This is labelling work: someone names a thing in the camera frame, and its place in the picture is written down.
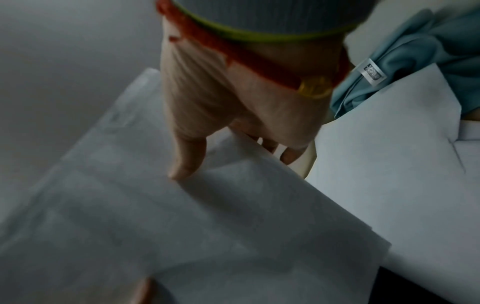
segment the paper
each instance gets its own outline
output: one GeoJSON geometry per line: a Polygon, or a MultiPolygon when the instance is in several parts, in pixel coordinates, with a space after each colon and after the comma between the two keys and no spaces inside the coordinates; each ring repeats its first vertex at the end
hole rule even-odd
{"type": "Polygon", "coordinates": [[[322,127],[307,180],[392,243],[385,266],[480,303],[480,134],[436,65],[322,127]]]}
{"type": "Polygon", "coordinates": [[[389,244],[259,145],[221,131],[180,184],[171,159],[147,70],[3,224],[2,301],[151,275],[162,303],[367,303],[389,244]]]}

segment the human hand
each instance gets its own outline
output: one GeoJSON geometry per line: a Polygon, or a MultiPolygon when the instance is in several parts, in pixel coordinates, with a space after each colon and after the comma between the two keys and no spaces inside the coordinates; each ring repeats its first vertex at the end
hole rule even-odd
{"type": "MultiPolygon", "coordinates": [[[[303,97],[264,79],[250,69],[229,63],[221,53],[181,39],[178,29],[163,21],[161,77],[165,114],[175,141],[176,160],[169,174],[179,180],[192,175],[205,157],[206,137],[229,126],[252,138],[263,138],[273,152],[287,146],[281,161],[298,159],[315,138],[328,111],[330,95],[303,97]]],[[[343,36],[288,44],[243,44],[299,77],[333,77],[343,36]]]]}

